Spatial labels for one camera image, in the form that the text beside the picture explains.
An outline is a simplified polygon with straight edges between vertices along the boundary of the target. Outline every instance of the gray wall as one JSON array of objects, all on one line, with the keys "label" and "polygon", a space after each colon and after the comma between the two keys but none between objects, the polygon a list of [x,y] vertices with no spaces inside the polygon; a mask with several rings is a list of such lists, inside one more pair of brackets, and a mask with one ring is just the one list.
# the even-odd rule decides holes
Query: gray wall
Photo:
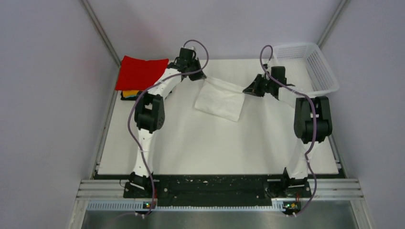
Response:
[{"label": "gray wall", "polygon": [[405,1],[353,0],[323,53],[341,84],[334,134],[378,228],[405,224]]},{"label": "gray wall", "polygon": [[115,71],[79,1],[0,1],[0,228],[66,227]]},{"label": "gray wall", "polygon": [[118,55],[145,59],[174,58],[188,39],[214,59],[258,58],[269,42],[317,42],[339,2],[90,0]]}]

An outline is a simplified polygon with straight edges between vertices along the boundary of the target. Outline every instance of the white cloth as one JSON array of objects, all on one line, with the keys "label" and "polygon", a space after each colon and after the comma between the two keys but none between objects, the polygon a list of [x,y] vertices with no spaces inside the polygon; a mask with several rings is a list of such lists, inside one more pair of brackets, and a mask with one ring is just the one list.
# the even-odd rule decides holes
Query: white cloth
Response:
[{"label": "white cloth", "polygon": [[237,122],[245,94],[243,87],[217,78],[205,79],[195,109]]}]

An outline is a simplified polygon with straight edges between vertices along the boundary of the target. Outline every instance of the red cloth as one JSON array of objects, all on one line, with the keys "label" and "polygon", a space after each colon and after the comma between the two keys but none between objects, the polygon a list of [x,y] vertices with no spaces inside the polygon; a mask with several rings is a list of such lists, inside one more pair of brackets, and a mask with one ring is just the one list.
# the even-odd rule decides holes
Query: red cloth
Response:
[{"label": "red cloth", "polygon": [[168,63],[169,59],[146,61],[124,56],[115,90],[145,90],[163,75]]}]

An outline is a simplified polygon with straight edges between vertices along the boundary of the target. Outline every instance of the gray floor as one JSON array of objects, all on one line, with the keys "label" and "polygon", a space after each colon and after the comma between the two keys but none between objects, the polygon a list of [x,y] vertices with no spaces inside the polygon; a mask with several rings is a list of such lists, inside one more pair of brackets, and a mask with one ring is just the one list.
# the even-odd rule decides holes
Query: gray floor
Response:
[{"label": "gray floor", "polygon": [[313,202],[297,218],[279,212],[154,212],[143,220],[118,211],[87,211],[82,229],[356,229],[349,201]]}]

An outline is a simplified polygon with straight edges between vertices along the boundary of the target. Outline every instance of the white basket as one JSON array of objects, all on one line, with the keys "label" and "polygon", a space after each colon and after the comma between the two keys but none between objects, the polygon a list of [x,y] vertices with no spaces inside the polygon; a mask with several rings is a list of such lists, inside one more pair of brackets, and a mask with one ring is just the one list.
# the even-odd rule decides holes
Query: white basket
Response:
[{"label": "white basket", "polygon": [[297,91],[321,96],[339,89],[335,75],[314,43],[275,46],[274,58],[277,65],[286,67],[287,83],[294,84]]}]

